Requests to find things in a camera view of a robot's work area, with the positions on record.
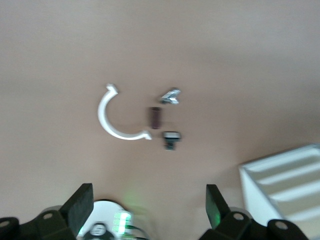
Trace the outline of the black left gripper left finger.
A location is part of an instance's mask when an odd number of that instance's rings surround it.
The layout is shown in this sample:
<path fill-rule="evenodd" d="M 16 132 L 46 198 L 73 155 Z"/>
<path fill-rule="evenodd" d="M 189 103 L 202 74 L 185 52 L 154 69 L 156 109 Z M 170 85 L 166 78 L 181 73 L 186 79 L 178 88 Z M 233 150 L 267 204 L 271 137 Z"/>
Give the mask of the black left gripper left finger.
<path fill-rule="evenodd" d="M 75 240 L 92 213 L 91 183 L 82 184 L 63 204 L 48 207 L 34 219 L 21 224 L 16 217 L 0 219 L 2 240 Z"/>

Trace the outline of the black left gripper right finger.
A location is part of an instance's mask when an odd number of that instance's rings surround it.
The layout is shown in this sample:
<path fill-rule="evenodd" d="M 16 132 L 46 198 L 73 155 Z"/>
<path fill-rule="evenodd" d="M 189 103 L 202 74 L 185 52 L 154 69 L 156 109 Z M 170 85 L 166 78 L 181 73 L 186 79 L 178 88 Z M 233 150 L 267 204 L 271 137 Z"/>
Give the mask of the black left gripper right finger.
<path fill-rule="evenodd" d="M 288 220 L 272 219 L 267 226 L 248 214 L 231 210 L 215 184 L 206 186 L 205 210 L 211 228 L 202 240 L 306 240 L 307 236 Z"/>

